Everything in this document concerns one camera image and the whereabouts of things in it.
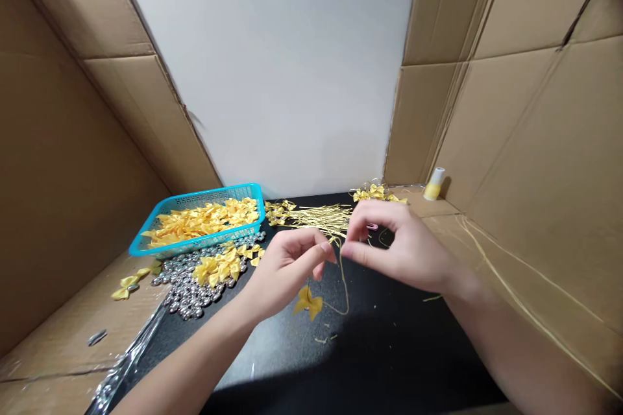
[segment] white glue bottle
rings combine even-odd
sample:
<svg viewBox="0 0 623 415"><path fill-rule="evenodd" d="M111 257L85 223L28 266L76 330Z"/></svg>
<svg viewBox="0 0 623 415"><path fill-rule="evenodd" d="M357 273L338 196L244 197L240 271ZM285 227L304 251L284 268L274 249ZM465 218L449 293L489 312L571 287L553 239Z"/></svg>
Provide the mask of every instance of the white glue bottle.
<svg viewBox="0 0 623 415"><path fill-rule="evenodd" d="M429 201L436 201L439 196L439 192L441 190L441 180L443 179L443 174L446 169L441 167L436 167L433 170L433 174L430 177L430 181L428 185L426 185L426 189L424 190L424 199Z"/></svg>

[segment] white wall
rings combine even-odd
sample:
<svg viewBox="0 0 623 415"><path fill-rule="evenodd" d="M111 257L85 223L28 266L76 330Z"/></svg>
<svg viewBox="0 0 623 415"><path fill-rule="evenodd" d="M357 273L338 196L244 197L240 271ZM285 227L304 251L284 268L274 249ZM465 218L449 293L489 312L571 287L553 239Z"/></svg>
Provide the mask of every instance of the white wall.
<svg viewBox="0 0 623 415"><path fill-rule="evenodd" d="M225 185L382 175L411 0L136 0Z"/></svg>

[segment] black tabletop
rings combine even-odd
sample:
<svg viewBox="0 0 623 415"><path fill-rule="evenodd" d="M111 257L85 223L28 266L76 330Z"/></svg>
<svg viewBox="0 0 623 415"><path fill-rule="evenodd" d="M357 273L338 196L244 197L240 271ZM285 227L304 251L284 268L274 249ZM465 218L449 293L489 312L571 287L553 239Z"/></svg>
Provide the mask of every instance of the black tabletop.
<svg viewBox="0 0 623 415"><path fill-rule="evenodd" d="M346 193L290 198L299 206L351 204ZM265 224L266 248L283 228ZM371 242L393 239L379 227ZM111 404L110 410L162 359L188 339L245 286L254 268L226 289L199 320L166 314ZM292 315L293 300L262 322L223 376L204 413L435 414L505 401L443 299L412 289L343 259L350 309L328 306L310 322ZM346 292L339 265L327 264L312 294L344 313Z"/></svg>

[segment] forearm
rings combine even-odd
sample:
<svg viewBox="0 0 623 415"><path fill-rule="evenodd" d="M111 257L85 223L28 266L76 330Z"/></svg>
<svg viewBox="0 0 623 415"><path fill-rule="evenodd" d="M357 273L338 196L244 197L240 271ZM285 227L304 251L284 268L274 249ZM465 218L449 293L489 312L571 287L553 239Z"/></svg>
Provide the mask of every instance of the forearm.
<svg viewBox="0 0 623 415"><path fill-rule="evenodd" d="M467 268L445 300L484 365L525 415L604 413L605 392Z"/></svg>
<svg viewBox="0 0 623 415"><path fill-rule="evenodd" d="M199 413L255 327L237 299L148 373L112 414Z"/></svg>

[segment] plastic basket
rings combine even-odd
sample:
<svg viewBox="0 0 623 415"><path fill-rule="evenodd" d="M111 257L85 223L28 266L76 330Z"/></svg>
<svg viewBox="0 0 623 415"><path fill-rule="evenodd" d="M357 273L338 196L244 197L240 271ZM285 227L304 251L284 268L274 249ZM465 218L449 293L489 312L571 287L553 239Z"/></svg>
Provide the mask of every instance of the plastic basket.
<svg viewBox="0 0 623 415"><path fill-rule="evenodd" d="M182 211L184 209L204 208L206 203L224 204L229 198L242 201L242 198L253 198L258 201L259 219L252 224L232 228L219 233L205 235L196 239L185 240L159 248L149 249L147 245L151 242L150 237L141 235L145 230L152 230L160 226L160 220L156 217L159 214L171 214L172 209ZM252 235L260 230L260 224L266 217L264 212L264 200L262 198L262 188L258 184L236 185L232 187L219 188L186 195L172 196L160 201L141 227L136 238L130 245L130 255L147 256L152 255L156 259L165 259L189 251L206 248L214 244L223 243L239 237Z"/></svg>

